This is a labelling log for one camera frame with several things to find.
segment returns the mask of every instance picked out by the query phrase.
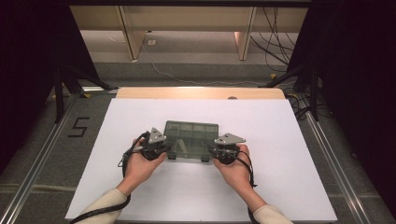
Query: white table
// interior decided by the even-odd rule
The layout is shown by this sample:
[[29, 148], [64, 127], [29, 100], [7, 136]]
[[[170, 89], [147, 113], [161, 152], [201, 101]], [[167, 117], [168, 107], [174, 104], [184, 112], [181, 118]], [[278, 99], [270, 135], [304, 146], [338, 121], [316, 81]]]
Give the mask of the white table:
[[[121, 181], [122, 153], [167, 120], [217, 123], [219, 134], [247, 139], [255, 188], [293, 221], [329, 222], [336, 216], [287, 100], [113, 99], [65, 218]], [[165, 161], [132, 194], [119, 220], [248, 222], [244, 202], [210, 163]]]

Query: metal frame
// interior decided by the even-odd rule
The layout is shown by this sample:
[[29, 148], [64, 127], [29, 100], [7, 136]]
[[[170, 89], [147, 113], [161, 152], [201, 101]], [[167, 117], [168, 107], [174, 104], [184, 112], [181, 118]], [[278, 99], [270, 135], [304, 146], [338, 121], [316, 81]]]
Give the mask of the metal frame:
[[59, 122], [55, 123], [54, 127], [52, 128], [52, 131], [50, 132], [49, 137], [44, 143], [44, 146], [41, 148], [40, 152], [35, 158], [35, 162], [33, 163], [31, 169], [29, 170], [29, 173], [22, 181], [20, 187], [18, 188], [13, 199], [11, 200], [11, 203], [9, 203], [9, 205], [7, 206], [6, 212], [4, 213], [0, 223], [2, 224], [14, 223], [15, 220], [17, 219], [20, 211], [23, 208], [24, 203], [27, 200], [27, 197], [29, 196], [30, 191], [32, 190], [34, 183], [37, 181], [41, 173], [41, 170], [46, 164], [47, 158], [49, 157], [53, 147], [57, 142], [57, 139], [61, 131], [64, 128], [64, 124], [67, 120], [67, 117], [69, 116], [74, 103], [78, 99], [78, 96], [79, 94], [70, 95], [67, 101], [64, 115], [62, 116]]
[[[306, 99], [302, 100], [302, 106], [306, 107], [309, 105]], [[322, 128], [318, 121], [315, 121], [314, 117], [311, 115], [310, 112], [306, 112], [306, 116], [311, 126], [311, 129], [318, 140], [320, 145], [320, 149], [323, 152], [323, 155], [326, 158], [327, 163], [332, 170], [332, 174], [334, 175], [335, 180], [337, 181], [338, 187], [340, 188], [341, 192], [343, 193], [344, 198], [346, 199], [346, 203], [349, 206], [349, 209], [355, 218], [356, 223], [362, 224], [370, 224], [372, 223], [368, 218], [368, 215], [361, 203], [361, 199], [359, 198], [358, 194], [352, 187], [347, 174], [344, 172], [341, 163], [337, 159], [334, 151], [332, 150], [332, 146], [330, 145], [329, 141], [327, 140], [326, 135], [324, 134]]]

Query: transparent plastic box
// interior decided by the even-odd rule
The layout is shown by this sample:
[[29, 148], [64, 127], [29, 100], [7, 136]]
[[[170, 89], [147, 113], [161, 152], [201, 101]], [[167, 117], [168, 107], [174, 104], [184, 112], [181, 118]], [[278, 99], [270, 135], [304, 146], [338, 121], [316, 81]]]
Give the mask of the transparent plastic box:
[[166, 143], [173, 145], [168, 152], [169, 160], [186, 158], [209, 161], [212, 156], [206, 143], [213, 144], [219, 137], [219, 125], [168, 120], [163, 134]]

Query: sleeve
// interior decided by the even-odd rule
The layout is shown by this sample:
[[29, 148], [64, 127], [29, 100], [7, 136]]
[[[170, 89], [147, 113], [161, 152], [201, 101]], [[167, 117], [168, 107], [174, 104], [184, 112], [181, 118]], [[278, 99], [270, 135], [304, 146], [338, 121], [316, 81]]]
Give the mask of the sleeve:
[[[124, 203], [126, 201], [126, 196], [122, 194], [118, 189], [110, 189], [106, 191], [102, 197], [98, 198], [95, 202], [85, 208], [81, 214], [91, 212], [96, 209], [109, 207], [112, 205], [117, 205]], [[110, 224], [114, 223], [116, 219], [120, 216], [121, 210], [114, 211], [110, 213], [100, 214], [98, 216], [89, 217], [87, 219], [81, 220], [78, 224], [91, 224], [91, 223], [103, 223]]]
[[266, 204], [257, 209], [254, 214], [254, 218], [261, 224], [290, 224], [292, 223], [282, 212], [276, 207]]

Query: floor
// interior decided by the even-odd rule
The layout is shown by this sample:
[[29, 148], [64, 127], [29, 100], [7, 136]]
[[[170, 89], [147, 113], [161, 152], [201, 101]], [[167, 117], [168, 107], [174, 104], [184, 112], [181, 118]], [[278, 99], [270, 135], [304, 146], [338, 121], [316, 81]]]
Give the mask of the floor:
[[[273, 76], [281, 76], [286, 68], [285, 64], [265, 54], [252, 41], [247, 59], [240, 61], [232, 33], [150, 32], [146, 35], [136, 61], [129, 59], [121, 32], [84, 31], [82, 34], [100, 78], [115, 86], [257, 87], [270, 82]], [[266, 48], [264, 38], [268, 40], [270, 35], [253, 34], [252, 36]], [[294, 42], [297, 36], [297, 34], [289, 34]], [[279, 34], [282, 46], [292, 49], [293, 44], [289, 41], [289, 37]], [[289, 55], [284, 56], [279, 47], [269, 46], [268, 49], [284, 61], [287, 61], [292, 53], [291, 50], [285, 49]], [[298, 107], [307, 105], [305, 100], [307, 94], [296, 95], [290, 88], [293, 81], [290, 79], [278, 87], [291, 95], [290, 104], [295, 106], [297, 111]], [[81, 85], [92, 84], [81, 81]], [[73, 99], [67, 94], [67, 90], [64, 90], [64, 99], [71, 109], [64, 126], [56, 135], [56, 141], [50, 147], [49, 155], [39, 170], [30, 194], [21, 202], [23, 207], [15, 223], [67, 223], [64, 220], [65, 213], [90, 156], [108, 104], [113, 97], [115, 97], [114, 93], [98, 91]], [[336, 223], [396, 223], [359, 161], [353, 157], [346, 137], [320, 96], [318, 103], [320, 104], [318, 123], [312, 122], [309, 114], [302, 114], [297, 119], [323, 186], [339, 219]], [[88, 127], [87, 132], [83, 137], [71, 137], [80, 133], [80, 130], [73, 128], [78, 118], [88, 118], [81, 119], [78, 123]], [[29, 139], [0, 176], [1, 211], [6, 211], [7, 205], [35, 164], [35, 158], [42, 151], [43, 146], [48, 144], [46, 140], [53, 132], [53, 121], [55, 121], [55, 99], [51, 94]], [[320, 134], [324, 134], [328, 145], [323, 145], [318, 140], [318, 133], [313, 131], [318, 125], [322, 128]], [[329, 158], [324, 153], [329, 148], [339, 162], [341, 177], [334, 172]], [[349, 198], [343, 188], [340, 188], [340, 181], [348, 183], [349, 189], [356, 194], [358, 202], [362, 204], [361, 213], [357, 214], [349, 207]]]

